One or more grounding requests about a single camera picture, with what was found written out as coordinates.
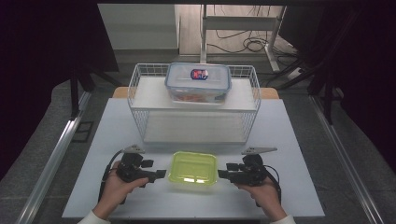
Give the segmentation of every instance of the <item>wire basket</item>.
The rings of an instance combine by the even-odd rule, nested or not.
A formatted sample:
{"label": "wire basket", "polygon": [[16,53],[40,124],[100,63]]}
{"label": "wire basket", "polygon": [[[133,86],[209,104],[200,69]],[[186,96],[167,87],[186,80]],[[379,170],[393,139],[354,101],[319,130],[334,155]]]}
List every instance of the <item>wire basket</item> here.
{"label": "wire basket", "polygon": [[164,85],[167,63],[139,63],[128,104],[145,143],[244,144],[261,103],[253,66],[228,65],[232,89],[221,106],[174,104]]}

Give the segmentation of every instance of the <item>white tabletop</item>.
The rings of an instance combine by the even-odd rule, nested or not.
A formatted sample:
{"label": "white tabletop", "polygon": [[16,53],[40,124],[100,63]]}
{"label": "white tabletop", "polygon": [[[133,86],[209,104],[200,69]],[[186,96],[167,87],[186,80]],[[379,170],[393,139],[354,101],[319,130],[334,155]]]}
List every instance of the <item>white tabletop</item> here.
{"label": "white tabletop", "polygon": [[[263,162],[276,168],[282,188],[282,205],[295,217],[324,216],[318,195],[306,168],[289,116],[282,100],[262,100],[262,105],[245,145],[162,145],[143,144],[126,99],[109,99],[82,166],[63,217],[85,217],[97,203],[100,181],[112,156],[122,148],[138,144],[146,150],[152,168],[170,170],[175,152],[197,151],[217,157],[218,168],[226,162],[242,162],[248,147],[277,147],[262,154]],[[112,214],[124,219],[260,219],[265,218],[247,192],[226,179],[210,187],[172,183],[166,178],[135,189]]]}

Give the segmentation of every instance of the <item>hand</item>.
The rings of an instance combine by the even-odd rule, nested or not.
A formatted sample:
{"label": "hand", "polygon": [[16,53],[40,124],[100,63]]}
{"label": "hand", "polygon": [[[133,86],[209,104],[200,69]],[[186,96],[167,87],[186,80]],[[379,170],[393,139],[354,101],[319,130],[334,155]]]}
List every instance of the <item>hand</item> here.
{"label": "hand", "polygon": [[132,192],[134,188],[143,186],[149,182],[148,178],[141,178],[131,183],[125,183],[116,174],[119,164],[119,161],[114,162],[113,168],[108,174],[102,198],[92,209],[93,213],[97,217],[104,220],[110,216],[117,206],[125,199],[128,193]]}
{"label": "hand", "polygon": [[260,205],[262,211],[271,219],[271,221],[278,221],[287,216],[286,212],[280,205],[274,183],[269,177],[266,177],[263,181],[263,185],[258,187],[239,184],[235,185],[239,189],[244,189],[249,192],[250,197],[256,200],[256,203]]}

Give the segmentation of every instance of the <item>lime green bowl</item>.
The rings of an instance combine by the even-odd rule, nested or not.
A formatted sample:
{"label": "lime green bowl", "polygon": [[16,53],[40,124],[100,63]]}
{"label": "lime green bowl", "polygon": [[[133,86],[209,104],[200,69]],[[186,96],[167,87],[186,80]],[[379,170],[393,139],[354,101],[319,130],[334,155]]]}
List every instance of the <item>lime green bowl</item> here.
{"label": "lime green bowl", "polygon": [[169,181],[210,186],[216,183],[217,168],[211,154],[179,151],[174,154]]}

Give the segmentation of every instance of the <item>white shelf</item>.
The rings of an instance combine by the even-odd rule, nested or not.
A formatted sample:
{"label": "white shelf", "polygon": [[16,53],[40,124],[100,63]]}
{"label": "white shelf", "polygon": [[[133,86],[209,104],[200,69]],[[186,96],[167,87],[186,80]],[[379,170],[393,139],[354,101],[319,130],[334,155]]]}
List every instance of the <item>white shelf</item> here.
{"label": "white shelf", "polygon": [[232,88],[222,105],[175,103],[171,100],[164,81],[165,77],[141,77],[134,96],[132,109],[225,110],[227,112],[255,112],[257,110],[252,87],[247,78],[232,79]]}
{"label": "white shelf", "polygon": [[239,113],[151,111],[144,141],[242,144],[246,141],[242,122]]}

